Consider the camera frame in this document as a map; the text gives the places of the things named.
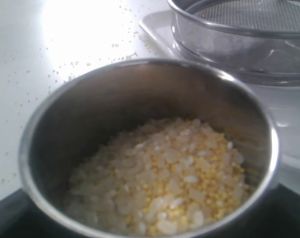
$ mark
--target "white tray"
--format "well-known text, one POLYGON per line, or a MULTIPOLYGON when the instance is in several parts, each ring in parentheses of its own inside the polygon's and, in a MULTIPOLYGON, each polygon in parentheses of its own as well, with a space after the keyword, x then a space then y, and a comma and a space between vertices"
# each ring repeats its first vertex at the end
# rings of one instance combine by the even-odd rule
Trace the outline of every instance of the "white tray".
MULTIPOLYGON (((159 11, 141 18, 140 27, 166 57, 184 59, 174 45, 172 12, 159 11)), ((249 85, 270 109, 282 142, 280 183, 300 195, 300 87, 249 85)))

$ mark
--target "steel bowl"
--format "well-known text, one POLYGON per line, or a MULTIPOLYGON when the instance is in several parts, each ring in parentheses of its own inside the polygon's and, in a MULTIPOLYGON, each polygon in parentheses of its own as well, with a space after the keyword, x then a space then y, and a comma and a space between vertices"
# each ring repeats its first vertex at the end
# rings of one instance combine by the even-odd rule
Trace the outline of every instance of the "steel bowl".
MULTIPOLYGON (((208 63, 246 83, 300 86, 300 32, 239 28, 194 15, 224 0, 167 1, 173 11, 175 45, 186 59, 208 63)), ((219 17, 229 19, 231 11, 219 17)))
POLYGON ((195 63, 142 59, 87 73, 52 93, 20 142, 23 190, 49 218, 75 234, 122 238, 68 217, 62 207, 71 171, 98 145, 148 119, 200 118, 225 133, 245 157, 254 191, 225 218, 175 238, 211 237, 243 227, 278 185, 279 138, 254 93, 229 74, 195 63))

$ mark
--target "mesh strainer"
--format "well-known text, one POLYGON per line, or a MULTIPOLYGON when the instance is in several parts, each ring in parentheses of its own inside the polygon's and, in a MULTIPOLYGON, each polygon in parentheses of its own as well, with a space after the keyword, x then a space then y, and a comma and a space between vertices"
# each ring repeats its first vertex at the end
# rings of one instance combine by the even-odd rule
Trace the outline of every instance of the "mesh strainer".
POLYGON ((168 3, 175 12, 173 36, 183 55, 243 73, 242 80, 251 83, 300 85, 300 0, 168 3))

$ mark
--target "rice and lentil mixture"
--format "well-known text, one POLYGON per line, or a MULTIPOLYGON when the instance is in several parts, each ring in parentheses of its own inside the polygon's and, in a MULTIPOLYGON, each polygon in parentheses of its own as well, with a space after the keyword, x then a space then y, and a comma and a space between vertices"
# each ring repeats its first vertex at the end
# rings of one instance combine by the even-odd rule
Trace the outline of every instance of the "rice and lentil mixture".
POLYGON ((222 219, 247 198, 243 156, 200 120, 151 120, 76 168, 65 211, 120 235, 175 235, 222 219))

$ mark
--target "white countertop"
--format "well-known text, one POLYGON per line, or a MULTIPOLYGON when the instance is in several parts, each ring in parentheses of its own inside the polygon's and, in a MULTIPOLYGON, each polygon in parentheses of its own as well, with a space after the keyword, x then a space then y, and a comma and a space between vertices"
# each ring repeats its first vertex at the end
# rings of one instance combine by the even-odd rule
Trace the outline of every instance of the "white countertop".
POLYGON ((95 68, 162 57, 138 27, 165 0, 0 0, 0 200, 20 188, 18 144, 35 108, 95 68))

